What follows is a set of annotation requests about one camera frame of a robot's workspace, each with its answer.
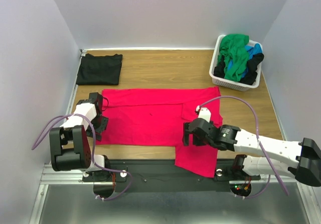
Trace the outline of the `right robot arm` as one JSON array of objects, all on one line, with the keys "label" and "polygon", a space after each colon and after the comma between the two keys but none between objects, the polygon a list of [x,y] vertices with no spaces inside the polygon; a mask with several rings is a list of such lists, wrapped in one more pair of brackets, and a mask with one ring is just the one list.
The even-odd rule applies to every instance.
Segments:
[{"label": "right robot arm", "polygon": [[320,186],[320,148],[312,139],[298,142],[258,137],[236,126],[216,127],[202,118],[184,123],[183,129],[184,146],[189,145],[192,137],[195,146],[245,153],[231,166],[231,174],[237,179],[246,175],[280,175],[308,186]]}]

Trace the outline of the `pink t shirt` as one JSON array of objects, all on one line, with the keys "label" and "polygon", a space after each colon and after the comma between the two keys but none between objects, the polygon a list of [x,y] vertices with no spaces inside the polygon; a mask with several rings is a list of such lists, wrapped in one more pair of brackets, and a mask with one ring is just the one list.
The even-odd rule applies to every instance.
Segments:
[{"label": "pink t shirt", "polygon": [[98,145],[170,146],[175,165],[214,177],[217,149],[183,145],[184,123],[197,118],[198,105],[220,96],[218,87],[202,89],[105,89],[103,116],[109,119]]}]

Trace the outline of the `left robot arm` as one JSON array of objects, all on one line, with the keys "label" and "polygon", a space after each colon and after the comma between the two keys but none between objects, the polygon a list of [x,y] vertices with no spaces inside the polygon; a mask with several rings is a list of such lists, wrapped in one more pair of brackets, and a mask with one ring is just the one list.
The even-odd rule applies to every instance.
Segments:
[{"label": "left robot arm", "polygon": [[74,113],[58,128],[49,131],[51,164],[55,171],[81,170],[101,181],[111,177],[110,161],[105,155],[94,155],[88,137],[101,141],[107,129],[108,118],[103,116],[105,98],[90,93],[87,99],[78,101]]}]

